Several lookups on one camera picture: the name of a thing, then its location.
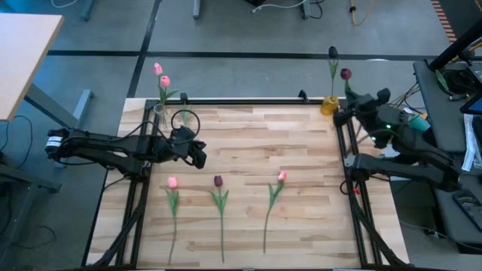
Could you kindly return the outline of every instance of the wooden tabletop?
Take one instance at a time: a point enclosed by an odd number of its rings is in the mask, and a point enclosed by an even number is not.
[[[139,125],[144,104],[145,99],[126,101],[119,136]],[[138,268],[360,267],[349,201],[339,191],[344,176],[331,117],[322,116],[318,105],[195,105],[191,110],[201,120],[198,139],[207,144],[206,165],[154,164]],[[194,118],[189,125],[196,128]],[[367,142],[360,151],[373,153],[373,144]],[[288,178],[270,214],[263,254],[268,183],[276,185],[280,171]],[[219,211],[208,193],[214,191],[214,175],[222,175],[222,190],[230,191],[224,264]],[[164,190],[169,176],[177,177],[181,197],[171,266],[173,219]],[[106,183],[120,177],[110,172]],[[371,179],[367,186],[378,231],[408,262],[389,184]],[[104,192],[87,263],[98,260],[119,233],[128,187],[129,181],[123,181]],[[365,246],[372,258],[366,232]],[[126,259],[130,252],[128,245]]]
[[[0,121],[10,121],[32,84],[63,17],[0,14]]]

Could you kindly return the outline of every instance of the wooden desk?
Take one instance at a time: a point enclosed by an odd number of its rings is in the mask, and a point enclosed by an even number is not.
[[[11,121],[25,99],[60,125],[77,126],[90,90],[71,114],[32,85],[62,23],[60,15],[0,14],[0,121]]]
[[[126,101],[119,136],[139,125],[144,105],[145,99]],[[336,130],[318,105],[194,105],[192,110],[201,120],[198,138],[207,144],[206,166],[199,170],[182,161],[154,165],[138,268],[169,267],[172,215],[164,188],[173,175],[181,200],[170,268],[359,267],[349,201],[339,191],[344,176]],[[360,146],[360,151],[374,149]],[[263,254],[267,184],[276,183],[279,171],[286,171],[288,179],[271,212]],[[208,194],[214,175],[222,175],[223,189],[230,191],[224,212],[225,264],[219,213]],[[120,177],[110,172],[106,184]],[[408,262],[389,184],[372,179],[367,186],[377,229]],[[87,263],[98,260],[120,231],[128,187],[124,181],[104,192]],[[365,245],[370,254],[366,233]]]

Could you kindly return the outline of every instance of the yellow vase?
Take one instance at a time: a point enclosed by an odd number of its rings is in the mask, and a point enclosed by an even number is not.
[[[338,109],[338,97],[337,96],[329,96],[326,97],[320,107],[320,111],[323,115],[329,116],[333,114]]]

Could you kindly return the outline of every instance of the dark red tulip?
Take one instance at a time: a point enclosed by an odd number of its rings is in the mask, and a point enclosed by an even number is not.
[[[343,68],[341,69],[340,76],[341,76],[341,79],[348,80],[352,77],[352,71],[350,71],[347,68]]]
[[[223,185],[223,178],[220,175],[214,176],[214,185],[216,187],[221,187]]]
[[[336,59],[338,58],[338,50],[334,46],[330,46],[328,49],[328,57],[331,59]]]

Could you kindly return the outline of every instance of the gray carpet floor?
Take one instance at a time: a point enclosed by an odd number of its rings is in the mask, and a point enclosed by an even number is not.
[[[66,1],[55,2],[61,5]],[[62,14],[66,21],[54,50],[139,51],[154,1],[97,1],[87,23],[79,18],[84,0],[63,9],[54,8],[49,0],[4,0],[2,4],[20,13]],[[335,45],[346,54],[433,56],[449,45],[429,0],[375,1],[368,20],[357,28],[351,25],[347,12],[349,1],[325,0],[323,17],[306,21],[301,19],[299,9],[265,8],[252,14],[252,6],[242,0],[204,0],[201,18],[195,21],[192,5],[192,0],[162,1],[150,51],[326,53],[329,46]],[[366,3],[359,3],[358,16],[363,16],[367,8]],[[315,5],[312,10],[316,15],[319,12]],[[47,56],[35,83],[70,111],[81,91],[91,89],[95,97],[81,128],[114,135],[136,61],[137,57],[128,56]],[[135,97],[156,96],[151,71],[154,62],[163,65],[174,88],[190,97],[292,97],[299,90],[306,90],[309,96],[327,96],[330,91],[328,65],[323,59],[147,57]],[[340,66],[352,69],[352,85],[360,93],[375,94],[388,87],[395,97],[415,84],[411,61],[344,60]],[[336,94],[343,94],[340,82]],[[410,98],[410,103],[423,106],[418,95]],[[11,248],[8,266],[31,266],[35,270],[78,267],[105,170],[97,165],[55,169],[46,159],[44,146],[47,131],[59,126],[26,102],[18,114],[32,120],[34,131],[32,151],[23,169],[62,184],[62,189],[38,196],[20,240],[31,245],[50,238],[48,232],[38,228],[46,225],[55,230],[57,241],[31,250]],[[5,141],[5,125],[0,123],[0,144]],[[17,164],[26,152],[28,124],[16,119],[11,123],[9,137],[4,153]],[[401,184],[393,185],[395,190]],[[15,206],[21,202],[23,190],[21,186],[15,190]],[[410,185],[395,196],[400,218],[420,226],[431,225],[432,221],[427,220],[432,216],[430,199],[429,192]],[[0,200],[0,210],[5,206],[6,200]],[[482,262],[480,256],[458,254],[447,240],[424,236],[414,228],[402,230],[410,261],[417,266],[471,270]]]

